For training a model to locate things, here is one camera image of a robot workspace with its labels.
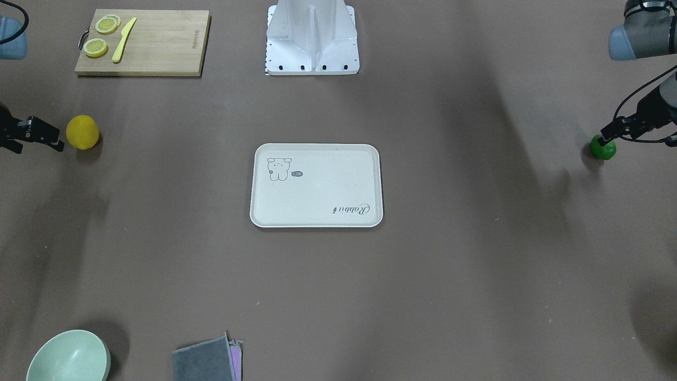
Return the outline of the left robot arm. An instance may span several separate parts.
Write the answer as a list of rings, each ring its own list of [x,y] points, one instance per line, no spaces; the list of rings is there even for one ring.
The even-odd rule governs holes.
[[[675,1],[627,1],[624,23],[612,29],[609,56],[614,61],[629,61],[675,54]],[[631,116],[621,116],[621,108],[641,90],[665,79],[648,92]],[[647,143],[644,133],[675,124],[675,67],[641,85],[617,106],[611,122],[594,141],[600,147],[616,139]]]

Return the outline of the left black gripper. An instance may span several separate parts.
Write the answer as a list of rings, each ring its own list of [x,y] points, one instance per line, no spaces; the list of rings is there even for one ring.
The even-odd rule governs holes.
[[[633,117],[617,116],[600,130],[600,135],[611,142],[621,139],[629,142],[663,143],[675,148],[675,133],[659,140],[641,140],[644,133],[660,129],[670,123],[675,124],[676,79],[670,75],[662,84],[641,99]]]

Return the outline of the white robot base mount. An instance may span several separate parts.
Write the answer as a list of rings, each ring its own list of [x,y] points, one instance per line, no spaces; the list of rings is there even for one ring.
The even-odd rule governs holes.
[[[355,10],[344,1],[278,1],[268,8],[267,17],[266,75],[360,71]]]

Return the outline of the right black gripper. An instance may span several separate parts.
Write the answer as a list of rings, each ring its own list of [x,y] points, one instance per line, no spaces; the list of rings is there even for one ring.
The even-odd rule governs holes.
[[[21,154],[23,144],[20,141],[45,145],[57,152],[63,152],[65,143],[60,138],[60,130],[36,116],[26,121],[15,118],[7,107],[1,108],[1,147]]]

